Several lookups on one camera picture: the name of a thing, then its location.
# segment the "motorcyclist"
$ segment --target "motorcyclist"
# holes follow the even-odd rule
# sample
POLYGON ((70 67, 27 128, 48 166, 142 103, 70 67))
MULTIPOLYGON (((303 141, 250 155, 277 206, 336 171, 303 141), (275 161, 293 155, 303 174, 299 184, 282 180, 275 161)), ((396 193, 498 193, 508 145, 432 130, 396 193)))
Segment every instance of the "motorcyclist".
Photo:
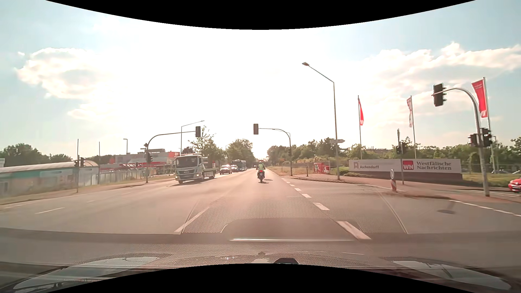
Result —
POLYGON ((264 172, 264 170, 266 170, 266 167, 264 167, 264 163, 263 162, 259 162, 259 165, 257 166, 257 169, 258 169, 257 177, 259 177, 260 171, 262 170, 264 172))

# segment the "flag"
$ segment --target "flag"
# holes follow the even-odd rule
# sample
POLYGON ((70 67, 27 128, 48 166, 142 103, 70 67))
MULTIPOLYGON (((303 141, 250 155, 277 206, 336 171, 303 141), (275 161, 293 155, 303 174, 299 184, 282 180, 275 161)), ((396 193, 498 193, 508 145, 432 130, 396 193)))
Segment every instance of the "flag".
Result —
POLYGON ((358 108, 359 110, 359 116, 360 116, 360 125, 364 124, 364 112, 362 111, 362 105, 360 104, 360 98, 358 98, 358 108))
POLYGON ((413 97, 407 99, 407 106, 409 107, 409 127, 413 126, 413 97))
POLYGON ((472 87, 478 96, 478 104, 479 104, 479 112, 482 118, 488 117, 488 109, 487 109, 487 98, 485 97, 485 83, 484 80, 481 79, 479 81, 473 82, 472 87))

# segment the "blue bus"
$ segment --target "blue bus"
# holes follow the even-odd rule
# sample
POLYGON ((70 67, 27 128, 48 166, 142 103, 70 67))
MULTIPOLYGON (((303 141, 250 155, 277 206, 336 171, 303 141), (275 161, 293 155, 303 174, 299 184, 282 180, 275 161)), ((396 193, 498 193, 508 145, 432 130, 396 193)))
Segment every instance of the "blue bus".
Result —
POLYGON ((246 171, 246 161, 245 160, 234 160, 230 162, 230 165, 236 165, 237 170, 239 171, 246 171))

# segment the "flagpole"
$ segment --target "flagpole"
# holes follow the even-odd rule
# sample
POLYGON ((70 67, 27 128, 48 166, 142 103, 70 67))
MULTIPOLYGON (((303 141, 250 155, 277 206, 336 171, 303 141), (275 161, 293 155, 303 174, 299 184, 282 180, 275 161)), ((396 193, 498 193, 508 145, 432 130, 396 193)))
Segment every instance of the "flagpole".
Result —
POLYGON ((360 160, 362 159, 362 125, 360 125, 360 95, 358 96, 358 132, 360 133, 360 160))
MULTIPOLYGON (((488 105, 488 91, 487 91, 487 86, 485 85, 485 77, 483 77, 483 87, 485 88, 485 103, 487 104, 487 121, 488 121, 490 133, 492 133, 492 128, 490 128, 490 111, 489 111, 489 105, 488 105)), ((492 169, 495 172, 496 168, 495 168, 494 146, 493 145, 494 144, 490 145, 490 156, 492 157, 492 169)))
POLYGON ((413 117, 414 158, 417 158, 416 157, 416 131, 414 130, 413 96, 411 96, 411 114, 412 114, 412 117, 413 117))

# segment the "warehouse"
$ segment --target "warehouse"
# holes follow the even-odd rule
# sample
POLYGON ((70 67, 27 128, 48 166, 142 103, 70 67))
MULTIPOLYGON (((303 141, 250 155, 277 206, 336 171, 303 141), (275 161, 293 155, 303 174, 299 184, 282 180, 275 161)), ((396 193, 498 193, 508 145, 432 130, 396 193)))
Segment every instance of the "warehouse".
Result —
MULTIPOLYGON (((76 187, 74 162, 0 168, 0 198, 76 187)), ((97 184, 98 165, 85 161, 80 168, 79 186, 97 184)))

